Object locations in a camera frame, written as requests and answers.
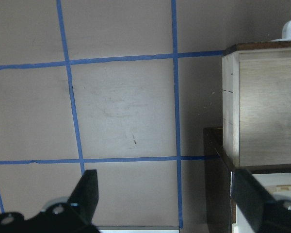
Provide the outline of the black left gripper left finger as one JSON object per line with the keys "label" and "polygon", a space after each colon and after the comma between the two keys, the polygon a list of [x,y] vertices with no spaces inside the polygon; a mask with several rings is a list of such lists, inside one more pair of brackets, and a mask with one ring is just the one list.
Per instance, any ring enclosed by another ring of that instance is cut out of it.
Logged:
{"label": "black left gripper left finger", "polygon": [[97,170],[86,170],[67,201],[82,220],[91,224],[98,204]]}

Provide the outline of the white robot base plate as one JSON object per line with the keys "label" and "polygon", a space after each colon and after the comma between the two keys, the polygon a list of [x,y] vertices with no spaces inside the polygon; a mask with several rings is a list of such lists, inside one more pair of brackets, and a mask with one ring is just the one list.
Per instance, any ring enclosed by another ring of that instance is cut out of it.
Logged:
{"label": "white robot base plate", "polygon": [[100,233],[179,233],[178,227],[168,226],[97,226]]}

